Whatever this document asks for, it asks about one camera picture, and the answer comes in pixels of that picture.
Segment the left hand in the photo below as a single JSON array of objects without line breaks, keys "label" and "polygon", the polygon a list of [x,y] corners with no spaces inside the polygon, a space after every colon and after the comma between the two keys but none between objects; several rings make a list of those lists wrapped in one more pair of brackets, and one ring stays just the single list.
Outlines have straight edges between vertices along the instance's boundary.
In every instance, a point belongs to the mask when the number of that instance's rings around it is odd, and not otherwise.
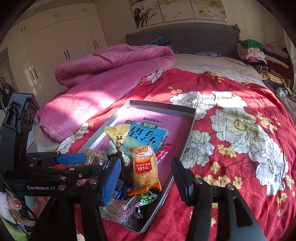
[{"label": "left hand", "polygon": [[[49,199],[50,197],[34,198],[34,205],[31,207],[31,210],[37,218],[40,216],[42,210],[44,209]],[[24,218],[18,218],[16,215],[13,216],[13,210],[17,212],[22,208],[22,204],[15,197],[7,194],[6,192],[1,192],[1,216],[13,224],[16,224],[17,220],[20,224],[30,227],[34,226],[36,223],[35,221],[31,221]]]}]

